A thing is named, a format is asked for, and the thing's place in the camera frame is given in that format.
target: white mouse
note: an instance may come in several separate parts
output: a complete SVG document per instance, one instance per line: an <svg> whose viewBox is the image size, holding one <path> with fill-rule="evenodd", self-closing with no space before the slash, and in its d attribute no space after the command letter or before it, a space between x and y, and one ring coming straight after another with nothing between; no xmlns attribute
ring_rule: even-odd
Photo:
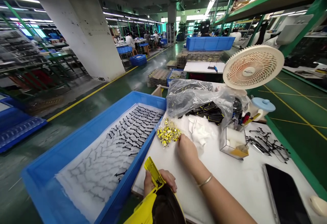
<svg viewBox="0 0 327 224"><path fill-rule="evenodd" d="M313 210L320 216L327 217L327 202L317 196L311 196L309 202Z"/></svg>

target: fan grille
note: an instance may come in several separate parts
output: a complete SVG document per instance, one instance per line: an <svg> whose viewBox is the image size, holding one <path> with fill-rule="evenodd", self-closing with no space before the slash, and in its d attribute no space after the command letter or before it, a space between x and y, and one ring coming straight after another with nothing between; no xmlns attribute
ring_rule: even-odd
<svg viewBox="0 0 327 224"><path fill-rule="evenodd" d="M243 71L253 67L251 76L245 77ZM246 87L262 82L268 78L277 67L276 57L268 52L249 53L237 59L228 69L227 80L235 86Z"/></svg>

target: woman's right hand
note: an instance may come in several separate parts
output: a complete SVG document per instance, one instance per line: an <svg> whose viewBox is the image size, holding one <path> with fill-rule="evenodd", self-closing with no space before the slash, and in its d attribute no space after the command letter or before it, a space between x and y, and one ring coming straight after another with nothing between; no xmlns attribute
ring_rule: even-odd
<svg viewBox="0 0 327 224"><path fill-rule="evenodd" d="M192 173L199 161L194 143L186 135L181 134L177 142L177 151L186 168Z"/></svg>

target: woman's left hand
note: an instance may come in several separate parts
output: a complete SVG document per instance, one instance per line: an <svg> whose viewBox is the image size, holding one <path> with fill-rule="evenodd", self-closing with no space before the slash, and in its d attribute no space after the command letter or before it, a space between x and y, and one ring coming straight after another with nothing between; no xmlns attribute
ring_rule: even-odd
<svg viewBox="0 0 327 224"><path fill-rule="evenodd" d="M176 178L167 170L159 170L162 178L167 182L170 186L171 190L176 193L177 185L175 183ZM154 189L154 184L152 182L152 177L150 171L145 171L145 179L144 179L144 197L146 197L152 190Z"/></svg>

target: hand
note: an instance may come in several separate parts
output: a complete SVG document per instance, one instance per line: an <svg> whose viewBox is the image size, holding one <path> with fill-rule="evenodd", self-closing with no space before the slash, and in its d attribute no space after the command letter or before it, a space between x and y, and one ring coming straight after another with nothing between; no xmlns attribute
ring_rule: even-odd
<svg viewBox="0 0 327 224"><path fill-rule="evenodd" d="M159 170L162 178L167 182L170 186L171 190L176 193L177 185L175 183L176 178L166 170ZM154 184L152 182L152 177L150 171L145 171L145 179L144 179L144 197L146 197L152 190L154 189Z"/></svg>
<svg viewBox="0 0 327 224"><path fill-rule="evenodd" d="M186 135L181 134L177 141L177 151L186 168L192 173L192 169L199 160L194 143Z"/></svg>

